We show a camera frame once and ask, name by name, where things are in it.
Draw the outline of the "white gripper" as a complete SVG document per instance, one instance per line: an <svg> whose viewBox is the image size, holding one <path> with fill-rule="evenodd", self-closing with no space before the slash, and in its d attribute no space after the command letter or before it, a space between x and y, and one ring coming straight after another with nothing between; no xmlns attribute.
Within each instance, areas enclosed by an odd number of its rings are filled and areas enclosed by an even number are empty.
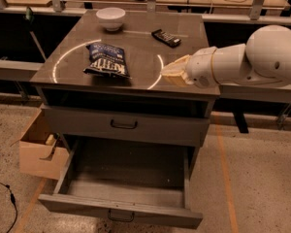
<svg viewBox="0 0 291 233"><path fill-rule="evenodd" d="M164 66L162 77L177 86L195 84L200 88L217 86L213 76L212 59L217 47L197 50L194 54L184 55Z"/></svg>

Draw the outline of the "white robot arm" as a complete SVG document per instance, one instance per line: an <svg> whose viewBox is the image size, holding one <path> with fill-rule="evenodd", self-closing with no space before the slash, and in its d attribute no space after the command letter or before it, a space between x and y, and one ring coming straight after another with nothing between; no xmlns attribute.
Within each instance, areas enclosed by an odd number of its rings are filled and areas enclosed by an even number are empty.
<svg viewBox="0 0 291 233"><path fill-rule="evenodd" d="M161 75L175 85L200 88L291 84L291 29L261 27L244 44L197 50L166 65Z"/></svg>

